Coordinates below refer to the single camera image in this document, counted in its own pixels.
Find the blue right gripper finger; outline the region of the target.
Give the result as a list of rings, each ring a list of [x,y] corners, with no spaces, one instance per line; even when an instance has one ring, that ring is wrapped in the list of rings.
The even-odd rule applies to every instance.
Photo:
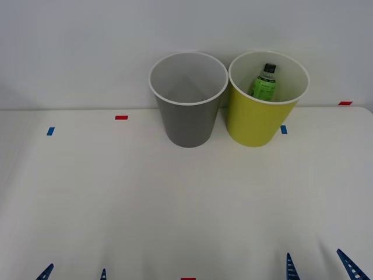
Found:
[[[292,261],[290,253],[286,255],[286,279],[287,280],[300,280],[295,265]]]
[[[369,280],[369,277],[341,249],[337,249],[336,252],[351,280]]]

